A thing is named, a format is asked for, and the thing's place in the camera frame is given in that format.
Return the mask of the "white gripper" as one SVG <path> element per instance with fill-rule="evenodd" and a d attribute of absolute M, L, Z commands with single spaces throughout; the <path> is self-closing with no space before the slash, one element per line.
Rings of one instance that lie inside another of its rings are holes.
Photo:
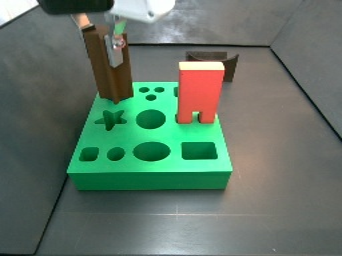
<path fill-rule="evenodd" d="M 154 23 L 174 9 L 176 0 L 115 0 L 110 13 L 104 14 L 108 33 L 104 36 L 110 65 L 123 64 L 123 38 L 126 19 Z M 86 13 L 72 14 L 72 20 L 80 29 L 92 26 Z"/>

